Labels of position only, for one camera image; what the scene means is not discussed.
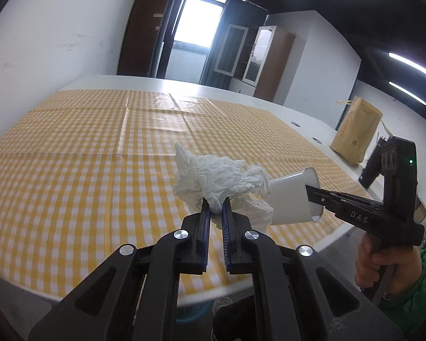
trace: silver screw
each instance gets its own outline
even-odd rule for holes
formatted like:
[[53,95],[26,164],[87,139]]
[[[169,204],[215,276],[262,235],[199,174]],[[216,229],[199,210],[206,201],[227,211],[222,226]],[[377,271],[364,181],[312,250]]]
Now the silver screw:
[[312,248],[310,248],[309,246],[300,246],[298,252],[303,256],[311,256]]
[[134,251],[134,248],[131,245],[123,245],[120,247],[120,254],[123,256],[130,255]]
[[248,239],[248,240],[257,240],[259,238],[259,232],[256,231],[246,231],[244,233],[244,236]]
[[182,240],[188,236],[188,232],[185,230],[177,230],[174,232],[174,237],[178,240]]

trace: white table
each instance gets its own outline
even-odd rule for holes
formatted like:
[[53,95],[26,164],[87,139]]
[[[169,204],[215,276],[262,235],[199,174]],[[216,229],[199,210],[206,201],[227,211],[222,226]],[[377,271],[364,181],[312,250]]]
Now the white table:
[[[62,88],[62,90],[140,90],[162,92],[216,99],[264,109],[277,116],[314,146],[323,151],[325,155],[331,158],[355,181],[358,182],[358,177],[362,170],[361,166],[351,167],[344,159],[329,148],[336,133],[330,126],[298,111],[244,94],[165,79],[107,75],[86,76]],[[320,140],[321,144],[317,143],[313,138]],[[382,186],[374,182],[368,193],[372,198],[381,200],[383,196]],[[316,243],[314,248],[317,251],[323,250],[351,228],[352,226],[348,223],[342,224],[332,234]],[[53,303],[51,299],[35,295],[32,291],[16,287],[0,278],[0,309],[23,338],[28,336],[33,325],[50,310],[51,305],[49,302]]]

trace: black pants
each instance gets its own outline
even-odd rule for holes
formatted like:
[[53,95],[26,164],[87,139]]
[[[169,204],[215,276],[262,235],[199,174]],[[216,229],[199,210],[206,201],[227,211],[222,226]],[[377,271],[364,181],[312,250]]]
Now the black pants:
[[213,319],[213,332],[218,341],[257,341],[254,296],[220,308]]

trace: white plastic container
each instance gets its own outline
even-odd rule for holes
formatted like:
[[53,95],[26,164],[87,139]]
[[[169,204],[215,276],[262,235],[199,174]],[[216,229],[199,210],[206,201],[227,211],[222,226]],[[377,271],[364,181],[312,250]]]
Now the white plastic container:
[[305,185],[320,188],[314,167],[269,182],[265,201],[274,209],[272,225],[319,221],[323,206],[308,200]]

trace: blue curtain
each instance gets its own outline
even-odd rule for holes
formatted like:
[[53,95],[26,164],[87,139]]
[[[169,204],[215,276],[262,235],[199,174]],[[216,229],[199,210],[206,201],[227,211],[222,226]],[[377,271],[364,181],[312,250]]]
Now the blue curtain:
[[213,70],[227,27],[229,24],[248,28],[260,27],[265,23],[267,15],[267,10],[249,2],[243,0],[227,0],[210,47],[210,51],[208,52],[207,60],[205,61],[202,77],[200,78],[200,84],[203,84],[204,86],[222,88],[223,90],[229,89],[232,77]]

